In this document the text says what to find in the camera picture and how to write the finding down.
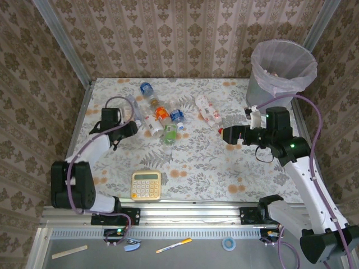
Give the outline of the grey metal tray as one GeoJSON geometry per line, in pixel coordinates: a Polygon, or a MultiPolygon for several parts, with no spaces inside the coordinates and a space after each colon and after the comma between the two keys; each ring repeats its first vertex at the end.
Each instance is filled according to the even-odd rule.
{"type": "Polygon", "coordinates": [[[30,252],[26,269],[349,269],[345,257],[327,263],[310,263],[298,240],[285,232],[277,247],[259,239],[234,239],[233,251],[222,247],[224,239],[192,239],[191,243],[156,254],[156,250],[184,239],[140,239],[139,249],[125,252],[120,245],[102,239],[51,239],[52,230],[40,229],[30,252]],[[65,257],[52,255],[87,245],[88,249],[65,257]]]}

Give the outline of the wooden stick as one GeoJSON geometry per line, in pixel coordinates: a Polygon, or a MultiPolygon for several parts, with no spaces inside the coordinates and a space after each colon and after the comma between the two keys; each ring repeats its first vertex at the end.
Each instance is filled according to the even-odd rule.
{"type": "Polygon", "coordinates": [[[88,246],[87,245],[83,245],[81,247],[77,247],[77,248],[73,248],[73,249],[70,249],[70,250],[67,250],[67,251],[63,251],[63,252],[59,252],[59,253],[56,253],[56,254],[53,254],[52,255],[52,259],[57,259],[57,258],[61,258],[61,257],[65,257],[65,256],[68,256],[68,255],[71,255],[71,254],[75,254],[75,253],[78,253],[78,252],[82,252],[82,251],[85,251],[88,249],[88,246]]]}

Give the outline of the small blue label bottle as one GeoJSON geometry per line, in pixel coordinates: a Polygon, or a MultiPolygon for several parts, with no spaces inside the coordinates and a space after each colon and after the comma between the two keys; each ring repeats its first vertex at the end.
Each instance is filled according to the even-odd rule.
{"type": "Polygon", "coordinates": [[[172,122],[174,124],[176,124],[176,126],[179,130],[184,129],[185,117],[183,115],[182,110],[175,109],[175,110],[171,111],[170,117],[171,117],[172,122]]]}

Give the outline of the aluminium side rail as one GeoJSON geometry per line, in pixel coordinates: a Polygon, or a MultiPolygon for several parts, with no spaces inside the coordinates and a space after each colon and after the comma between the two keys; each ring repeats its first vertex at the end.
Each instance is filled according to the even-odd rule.
{"type": "MultiPolygon", "coordinates": [[[[309,136],[297,98],[292,99],[291,105],[293,108],[299,135],[303,137],[311,147],[312,141],[309,136]]],[[[301,159],[298,163],[290,163],[286,165],[286,168],[289,169],[289,176],[294,181],[305,206],[312,206],[312,203],[317,204],[318,200],[316,200],[316,198],[320,198],[320,196],[318,195],[315,186],[311,185],[312,181],[309,178],[306,178],[306,175],[311,175],[310,171],[308,171],[310,168],[308,158],[306,157],[301,159]]]]}
{"type": "MultiPolygon", "coordinates": [[[[86,89],[84,99],[81,104],[79,115],[76,120],[75,129],[71,138],[67,157],[75,152],[75,145],[80,134],[81,126],[85,118],[85,113],[90,103],[95,82],[92,81],[90,87],[86,89]]],[[[67,190],[67,172],[70,161],[55,161],[50,170],[51,178],[51,204],[55,208],[70,209],[67,190]]],[[[70,171],[71,179],[75,184],[70,186],[73,202],[76,208],[88,210],[95,201],[95,187],[90,169],[90,162],[77,159],[70,171]]]]}

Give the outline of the purple label clear bottle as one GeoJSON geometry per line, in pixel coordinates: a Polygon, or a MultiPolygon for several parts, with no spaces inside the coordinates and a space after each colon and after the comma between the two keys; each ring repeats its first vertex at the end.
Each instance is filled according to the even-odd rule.
{"type": "Polygon", "coordinates": [[[142,125],[142,115],[141,115],[140,107],[133,95],[127,95],[126,98],[129,99],[130,103],[134,108],[134,116],[132,117],[132,120],[136,123],[137,127],[139,128],[142,125]]]}

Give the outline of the white label bottle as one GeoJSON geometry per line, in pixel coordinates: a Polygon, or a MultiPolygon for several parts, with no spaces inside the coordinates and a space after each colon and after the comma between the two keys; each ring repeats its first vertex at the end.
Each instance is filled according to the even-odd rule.
{"type": "Polygon", "coordinates": [[[163,135],[164,129],[161,123],[158,121],[156,116],[149,113],[146,116],[144,116],[144,123],[146,127],[148,128],[150,134],[154,138],[159,138],[163,135]]]}

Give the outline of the green label clear bottle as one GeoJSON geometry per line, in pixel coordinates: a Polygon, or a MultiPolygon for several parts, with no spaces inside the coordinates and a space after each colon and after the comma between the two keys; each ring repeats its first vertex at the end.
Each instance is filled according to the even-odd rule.
{"type": "Polygon", "coordinates": [[[167,124],[164,127],[163,143],[166,146],[172,146],[177,137],[177,126],[175,124],[167,124]]]}

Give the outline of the blue tape roll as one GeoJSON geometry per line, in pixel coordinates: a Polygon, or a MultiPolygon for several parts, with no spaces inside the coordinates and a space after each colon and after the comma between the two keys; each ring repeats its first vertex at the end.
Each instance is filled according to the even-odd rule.
{"type": "Polygon", "coordinates": [[[225,251],[233,251],[236,247],[236,242],[232,237],[227,237],[222,240],[222,247],[225,251]]]}

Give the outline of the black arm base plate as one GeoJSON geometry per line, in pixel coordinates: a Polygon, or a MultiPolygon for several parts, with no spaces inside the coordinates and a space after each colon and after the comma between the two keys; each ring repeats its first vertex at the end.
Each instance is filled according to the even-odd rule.
{"type": "MultiPolygon", "coordinates": [[[[131,225],[139,225],[141,210],[134,207],[123,207],[122,213],[129,216],[131,225]]],[[[91,225],[101,226],[125,226],[128,224],[128,219],[125,216],[104,216],[92,214],[91,225]]]]}
{"type": "Polygon", "coordinates": [[[258,207],[240,207],[240,219],[242,225],[279,223],[270,218],[267,209],[258,207]]]}

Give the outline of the blue stapler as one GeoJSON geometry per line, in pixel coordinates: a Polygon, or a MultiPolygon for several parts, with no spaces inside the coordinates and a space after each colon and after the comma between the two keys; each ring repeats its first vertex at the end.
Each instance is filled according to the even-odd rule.
{"type": "Polygon", "coordinates": [[[141,240],[140,239],[127,237],[126,238],[126,243],[127,244],[123,247],[125,252],[135,251],[135,250],[139,249],[140,246],[141,246],[141,240]]]}

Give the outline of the orange label bottle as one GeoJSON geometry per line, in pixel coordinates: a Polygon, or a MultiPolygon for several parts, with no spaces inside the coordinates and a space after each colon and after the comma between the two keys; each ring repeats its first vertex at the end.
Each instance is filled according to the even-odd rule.
{"type": "Polygon", "coordinates": [[[155,116],[157,117],[158,121],[161,123],[162,126],[171,124],[171,117],[162,101],[158,99],[152,99],[150,104],[151,107],[154,109],[155,116]]]}

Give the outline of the small controller board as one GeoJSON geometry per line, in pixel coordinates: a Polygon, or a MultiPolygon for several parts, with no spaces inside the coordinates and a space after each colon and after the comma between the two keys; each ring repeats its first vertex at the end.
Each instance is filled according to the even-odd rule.
{"type": "Polygon", "coordinates": [[[279,239],[279,229],[260,229],[260,240],[264,243],[276,243],[279,239]]]}
{"type": "Polygon", "coordinates": [[[125,228],[104,229],[103,237],[105,237],[105,238],[116,238],[117,240],[119,240],[120,238],[124,237],[126,232],[127,232],[127,230],[125,228]]]}

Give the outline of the crushed white red-cap bottle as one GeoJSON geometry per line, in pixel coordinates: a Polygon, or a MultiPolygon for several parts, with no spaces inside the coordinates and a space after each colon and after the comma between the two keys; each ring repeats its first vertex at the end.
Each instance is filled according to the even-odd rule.
{"type": "Polygon", "coordinates": [[[221,135],[223,131],[222,118],[208,98],[204,95],[199,95],[195,98],[195,104],[207,125],[221,135]]]}

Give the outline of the yellow white pen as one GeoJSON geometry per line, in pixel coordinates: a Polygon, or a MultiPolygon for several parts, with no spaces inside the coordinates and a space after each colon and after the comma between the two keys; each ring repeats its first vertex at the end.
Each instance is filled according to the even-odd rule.
{"type": "Polygon", "coordinates": [[[172,248],[175,248],[175,247],[179,247],[181,245],[184,245],[184,244],[187,244],[187,243],[191,243],[192,242],[192,239],[191,238],[186,238],[178,243],[174,243],[172,245],[169,245],[167,247],[164,247],[164,248],[161,248],[161,249],[158,249],[156,250],[156,254],[159,254],[159,253],[162,253],[162,252],[165,252],[165,251],[168,251],[172,248]]]}

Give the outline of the blue label water bottle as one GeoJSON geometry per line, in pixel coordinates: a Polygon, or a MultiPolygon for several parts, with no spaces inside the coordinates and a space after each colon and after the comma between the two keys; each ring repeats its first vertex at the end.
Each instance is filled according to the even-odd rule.
{"type": "Polygon", "coordinates": [[[146,100],[153,100],[153,99],[157,98],[152,85],[149,84],[148,82],[143,82],[140,85],[140,91],[141,91],[144,99],[146,99],[146,100]]]}

